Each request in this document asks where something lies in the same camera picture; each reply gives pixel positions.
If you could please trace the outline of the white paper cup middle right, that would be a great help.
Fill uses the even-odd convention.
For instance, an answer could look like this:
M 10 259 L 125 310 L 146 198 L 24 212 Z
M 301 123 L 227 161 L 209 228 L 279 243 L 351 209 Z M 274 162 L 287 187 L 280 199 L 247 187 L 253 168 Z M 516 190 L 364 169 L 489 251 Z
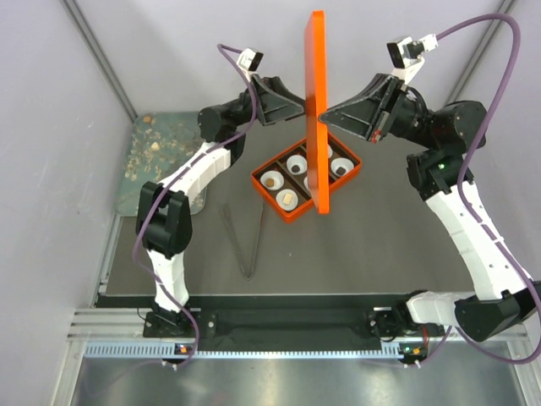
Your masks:
M 305 176 L 303 179 L 303 186 L 307 190 L 308 194 L 311 195 L 310 188 L 309 188 L 309 180 L 308 176 Z

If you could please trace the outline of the white paper cup front left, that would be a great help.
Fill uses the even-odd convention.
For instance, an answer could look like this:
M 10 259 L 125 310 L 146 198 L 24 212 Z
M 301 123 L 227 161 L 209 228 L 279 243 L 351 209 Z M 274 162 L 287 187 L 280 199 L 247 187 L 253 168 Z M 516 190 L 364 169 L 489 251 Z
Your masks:
M 274 181 L 275 181 L 275 184 L 273 187 L 269 188 L 266 186 L 266 180 L 268 178 L 273 178 Z M 276 191 L 276 190 L 279 190 L 282 188 L 282 186 L 284 185 L 284 178 L 283 178 L 283 175 L 276 171 L 276 170 L 270 170 L 270 171 L 267 171 L 265 173 L 262 174 L 261 178 L 260 178 L 260 182 L 261 184 L 269 191 Z

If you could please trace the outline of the white paper cup middle left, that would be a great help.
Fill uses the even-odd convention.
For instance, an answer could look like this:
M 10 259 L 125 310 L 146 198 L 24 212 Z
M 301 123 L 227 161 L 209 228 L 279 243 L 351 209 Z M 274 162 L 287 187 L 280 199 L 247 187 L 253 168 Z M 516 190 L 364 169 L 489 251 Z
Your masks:
M 305 173 L 308 168 L 308 163 L 307 163 L 306 158 L 299 154 L 291 155 L 290 157 L 288 157 L 286 164 L 287 164 L 288 172 L 293 175 L 300 175 L 302 173 Z M 297 165 L 300 167 L 300 173 L 294 174 L 291 172 L 292 166 L 294 165 Z

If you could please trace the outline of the orange chocolate box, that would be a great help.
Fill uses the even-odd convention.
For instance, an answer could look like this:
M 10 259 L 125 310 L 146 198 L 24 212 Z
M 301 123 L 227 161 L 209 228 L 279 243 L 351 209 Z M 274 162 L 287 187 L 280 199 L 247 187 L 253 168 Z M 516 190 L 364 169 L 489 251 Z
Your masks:
M 344 143 L 339 141 L 332 134 L 328 135 L 328 145 L 330 145 L 333 150 L 333 155 L 331 158 L 329 158 L 329 183 L 331 203 L 331 195 L 333 194 L 333 192 L 337 191 L 340 187 L 342 187 L 347 182 L 352 180 L 355 176 L 357 176 L 363 166 L 363 163 L 359 156 L 357 156 L 350 148 L 348 148 Z M 293 175 L 287 170 L 287 159 L 291 155 L 295 154 L 304 156 L 308 162 L 305 139 L 302 139 L 297 143 L 289 146 L 286 150 L 280 152 L 278 155 L 272 157 L 267 162 L 261 164 L 251 173 L 251 181 L 255 190 L 263 197 L 264 202 L 268 203 L 270 207 L 276 212 L 276 214 L 281 218 L 281 220 L 286 223 L 296 221 L 305 212 L 307 212 L 313 207 L 316 209 L 312 200 L 312 196 L 308 194 L 307 190 L 303 186 L 303 179 L 305 176 L 308 176 L 308 169 L 305 173 L 302 173 L 300 175 Z M 346 174 L 341 178 L 336 177 L 331 172 L 331 161 L 338 157 L 345 157 L 351 160 L 355 165 L 355 168 L 350 173 Z M 262 174 L 270 170 L 276 170 L 283 175 L 285 182 L 281 189 L 276 191 L 269 191 L 261 184 L 260 178 Z M 298 206 L 295 210 L 283 211 L 278 206 L 276 202 L 276 195 L 282 189 L 292 189 L 298 194 Z

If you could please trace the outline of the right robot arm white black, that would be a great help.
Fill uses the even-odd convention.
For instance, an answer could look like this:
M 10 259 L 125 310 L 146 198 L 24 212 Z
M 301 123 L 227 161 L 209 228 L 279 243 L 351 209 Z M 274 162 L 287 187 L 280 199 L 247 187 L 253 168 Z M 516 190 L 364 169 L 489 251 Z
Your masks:
M 526 283 L 499 249 L 503 238 L 484 209 L 472 172 L 459 175 L 486 114 L 481 102 L 471 100 L 432 111 L 404 80 L 377 74 L 356 96 L 319 115 L 321 123 L 372 143 L 393 135 L 423 147 L 407 156 L 410 185 L 450 235 L 474 293 L 412 294 L 394 314 L 404 334 L 433 323 L 457 327 L 481 343 L 524 322 L 536 309 Z

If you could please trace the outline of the floral blue tray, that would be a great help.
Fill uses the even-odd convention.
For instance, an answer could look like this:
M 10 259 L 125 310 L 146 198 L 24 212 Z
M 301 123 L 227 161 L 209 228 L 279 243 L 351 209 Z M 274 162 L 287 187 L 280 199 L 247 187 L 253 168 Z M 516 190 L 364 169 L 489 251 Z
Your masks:
M 143 117 L 150 116 L 149 123 Z M 134 217 L 141 187 L 173 174 L 200 149 L 196 112 L 153 112 L 138 117 L 131 130 L 123 170 L 114 199 L 119 216 Z M 153 151 L 156 142 L 160 149 Z

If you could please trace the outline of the orange box lid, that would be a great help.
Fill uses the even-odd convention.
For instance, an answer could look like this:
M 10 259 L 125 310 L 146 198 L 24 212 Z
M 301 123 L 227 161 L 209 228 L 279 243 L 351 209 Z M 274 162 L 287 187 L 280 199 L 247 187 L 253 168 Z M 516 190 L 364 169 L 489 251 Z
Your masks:
M 315 10 L 304 30 L 304 80 L 308 185 L 320 214 L 331 210 L 328 129 L 319 121 L 327 109 L 325 12 Z

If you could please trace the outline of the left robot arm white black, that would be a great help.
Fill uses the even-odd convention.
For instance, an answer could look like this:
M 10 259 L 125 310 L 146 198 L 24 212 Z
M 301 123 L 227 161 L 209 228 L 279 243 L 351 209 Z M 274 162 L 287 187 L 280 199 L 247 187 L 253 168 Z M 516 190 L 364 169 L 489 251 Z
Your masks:
M 184 252 L 193 235 L 191 205 L 199 193 L 243 154 L 244 134 L 255 121 L 272 125 L 301 117 L 305 101 L 278 77 L 255 74 L 235 99 L 205 107 L 197 124 L 201 147 L 178 170 L 158 182 L 145 183 L 139 194 L 136 247 L 150 257 L 156 296 L 147 321 L 174 336 L 197 334 L 199 328 L 186 304 Z

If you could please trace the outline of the black mounting base rail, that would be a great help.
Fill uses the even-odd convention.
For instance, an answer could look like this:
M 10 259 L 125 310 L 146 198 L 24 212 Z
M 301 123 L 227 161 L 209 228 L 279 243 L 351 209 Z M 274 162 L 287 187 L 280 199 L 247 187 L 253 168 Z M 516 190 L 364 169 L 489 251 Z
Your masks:
M 452 332 L 481 343 L 528 318 L 527 292 L 195 295 L 183 312 L 152 298 L 105 296 L 78 310 L 68 338 L 94 359 L 360 359 L 418 368 Z

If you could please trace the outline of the white paper cup front right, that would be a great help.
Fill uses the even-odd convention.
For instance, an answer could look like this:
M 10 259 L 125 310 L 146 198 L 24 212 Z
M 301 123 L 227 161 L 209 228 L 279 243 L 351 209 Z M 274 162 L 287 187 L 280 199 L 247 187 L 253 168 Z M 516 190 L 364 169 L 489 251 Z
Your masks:
M 292 201 L 289 205 L 285 205 L 282 201 L 283 201 L 283 198 L 284 198 L 284 195 L 287 194 L 287 193 L 290 193 L 290 194 L 293 194 L 293 198 L 292 198 Z M 292 190 L 292 189 L 282 189 L 278 192 L 278 194 L 276 195 L 276 202 L 278 204 L 278 206 L 283 210 L 283 211 L 293 211 L 297 208 L 298 206 L 298 194 Z

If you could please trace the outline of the white paper cup back right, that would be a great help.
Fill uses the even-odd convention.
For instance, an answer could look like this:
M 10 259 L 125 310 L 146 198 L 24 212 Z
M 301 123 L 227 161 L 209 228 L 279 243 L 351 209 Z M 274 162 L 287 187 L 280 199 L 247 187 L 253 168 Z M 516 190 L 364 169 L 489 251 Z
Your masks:
M 343 175 L 343 176 L 345 176 L 346 174 L 350 173 L 355 168 L 355 165 L 351 160 L 349 160 L 349 159 L 347 159 L 345 157 L 338 157 L 338 158 L 333 159 L 331 161 L 331 172 L 336 177 L 341 178 L 340 176 L 336 175 L 336 170 L 339 167 L 344 167 L 347 170 L 347 172 Z

